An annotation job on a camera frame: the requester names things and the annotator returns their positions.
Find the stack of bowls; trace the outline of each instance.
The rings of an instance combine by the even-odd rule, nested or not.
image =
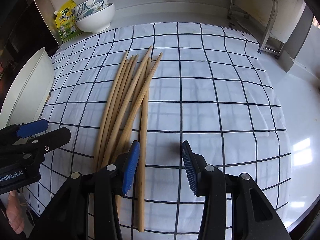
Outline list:
[[[110,26],[115,15],[115,5],[109,3],[109,0],[87,0],[71,11],[81,31],[99,33]]]

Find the yellow pouch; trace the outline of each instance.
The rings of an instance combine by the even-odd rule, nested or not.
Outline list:
[[[73,15],[71,9],[76,6],[73,0],[67,1],[58,11],[56,17],[56,24],[63,42],[66,42],[82,31],[76,26],[76,17]]]

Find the checkered tablecloth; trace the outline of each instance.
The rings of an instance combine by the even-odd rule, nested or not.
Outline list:
[[[213,25],[152,23],[97,34],[55,54],[50,100],[41,118],[48,131],[67,127],[67,145],[45,155],[41,180],[23,189],[41,214],[74,171],[92,172],[93,148],[113,78],[126,50],[142,59],[163,57],[151,81],[146,156],[145,229],[137,231],[136,190],[122,199],[120,224],[127,239],[196,239],[204,198],[190,190],[180,154],[193,152],[223,172],[249,173],[280,217],[285,215],[290,146],[280,103],[257,59],[249,34]],[[132,130],[138,136],[139,121]],[[227,195],[226,239],[232,210]],[[93,208],[89,207],[90,224]],[[90,226],[89,236],[94,238]]]

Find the silver rivet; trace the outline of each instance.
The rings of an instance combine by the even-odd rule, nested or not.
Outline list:
[[[27,153],[27,154],[25,154],[25,155],[23,156],[24,159],[28,159],[28,158],[30,158],[30,157],[31,157],[31,154],[30,154],[30,153]]]
[[[245,179],[245,180],[249,180],[250,179],[250,175],[248,173],[242,173],[241,174],[241,178]]]
[[[207,165],[207,166],[205,167],[205,169],[206,169],[207,171],[214,171],[214,167],[213,167],[212,165]]]
[[[73,178],[73,179],[77,179],[77,178],[79,178],[79,176],[80,176],[79,172],[74,172],[71,174],[71,178]]]
[[[114,165],[114,164],[109,164],[108,166],[107,166],[107,170],[108,171],[114,171],[116,169],[116,166]]]

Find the ridged blue pad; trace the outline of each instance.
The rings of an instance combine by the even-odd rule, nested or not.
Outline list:
[[[124,172],[123,184],[122,184],[122,192],[123,194],[127,194],[129,189],[131,188],[134,173],[137,168],[138,160],[140,155],[140,143],[138,141],[133,141],[130,151],[129,151],[129,161],[127,164],[127,169]]]
[[[17,136],[21,138],[27,138],[31,135],[46,131],[48,126],[49,125],[46,119],[30,122],[20,126],[20,129],[17,131]]]
[[[190,153],[184,144],[182,144],[182,158],[184,167],[186,168],[190,189],[193,191],[194,195],[196,195],[198,189],[197,174],[190,159]]]

